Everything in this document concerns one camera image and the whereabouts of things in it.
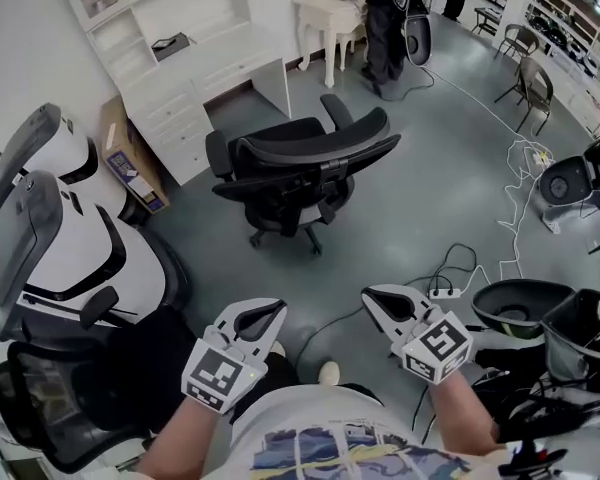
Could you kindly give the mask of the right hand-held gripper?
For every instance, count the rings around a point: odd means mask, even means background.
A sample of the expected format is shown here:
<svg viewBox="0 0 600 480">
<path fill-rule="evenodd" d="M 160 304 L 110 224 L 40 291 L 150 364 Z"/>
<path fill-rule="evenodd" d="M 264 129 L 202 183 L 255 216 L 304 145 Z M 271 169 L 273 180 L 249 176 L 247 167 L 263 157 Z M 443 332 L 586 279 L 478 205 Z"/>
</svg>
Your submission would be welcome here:
<svg viewBox="0 0 600 480">
<path fill-rule="evenodd" d="M 417 322 L 434 323 L 402 348 L 403 368 L 438 385 L 467 360 L 473 337 L 453 312 L 442 309 L 413 287 L 366 287 L 363 304 L 379 331 L 400 350 Z"/>
</svg>

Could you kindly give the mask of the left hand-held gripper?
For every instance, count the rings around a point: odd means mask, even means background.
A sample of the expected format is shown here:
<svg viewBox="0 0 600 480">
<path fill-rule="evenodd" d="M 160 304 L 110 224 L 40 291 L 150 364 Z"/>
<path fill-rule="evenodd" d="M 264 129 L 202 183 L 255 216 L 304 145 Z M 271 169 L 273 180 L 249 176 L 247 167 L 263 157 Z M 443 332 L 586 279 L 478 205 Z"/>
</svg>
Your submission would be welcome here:
<svg viewBox="0 0 600 480">
<path fill-rule="evenodd" d="M 196 341 L 182 372 L 182 393 L 227 413 L 267 373 L 265 359 L 286 316 L 287 304 L 279 298 L 228 305 Z"/>
</svg>

